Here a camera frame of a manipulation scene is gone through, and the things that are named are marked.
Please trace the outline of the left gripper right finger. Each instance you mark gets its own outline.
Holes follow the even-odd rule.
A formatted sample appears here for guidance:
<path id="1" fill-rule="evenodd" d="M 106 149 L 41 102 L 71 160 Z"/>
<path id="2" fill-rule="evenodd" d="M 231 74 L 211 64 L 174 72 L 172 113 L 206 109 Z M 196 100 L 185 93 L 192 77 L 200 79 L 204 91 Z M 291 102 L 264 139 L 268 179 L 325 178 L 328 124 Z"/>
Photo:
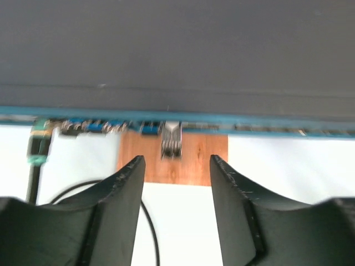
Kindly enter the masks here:
<path id="1" fill-rule="evenodd" d="M 306 204 L 210 158 L 224 265 L 353 265 L 354 199 Z"/>

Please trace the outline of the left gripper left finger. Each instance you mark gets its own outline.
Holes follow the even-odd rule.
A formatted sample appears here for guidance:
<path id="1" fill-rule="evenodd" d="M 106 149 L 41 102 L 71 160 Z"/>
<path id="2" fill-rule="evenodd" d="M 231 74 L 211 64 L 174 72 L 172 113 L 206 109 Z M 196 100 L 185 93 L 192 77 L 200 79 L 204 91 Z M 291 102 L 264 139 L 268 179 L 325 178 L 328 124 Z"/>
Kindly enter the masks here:
<path id="1" fill-rule="evenodd" d="M 144 174 L 137 156 L 57 204 L 1 198 L 1 264 L 130 265 Z"/>

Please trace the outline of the silver transceiver module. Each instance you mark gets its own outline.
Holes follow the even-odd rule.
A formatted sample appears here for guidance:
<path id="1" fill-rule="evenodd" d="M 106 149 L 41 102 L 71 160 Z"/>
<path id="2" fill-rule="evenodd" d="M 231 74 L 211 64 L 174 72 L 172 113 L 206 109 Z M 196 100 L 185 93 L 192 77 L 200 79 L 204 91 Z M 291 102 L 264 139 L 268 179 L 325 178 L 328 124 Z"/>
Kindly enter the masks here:
<path id="1" fill-rule="evenodd" d="M 179 121 L 166 121 L 161 129 L 161 159 L 182 157 L 182 126 Z"/>

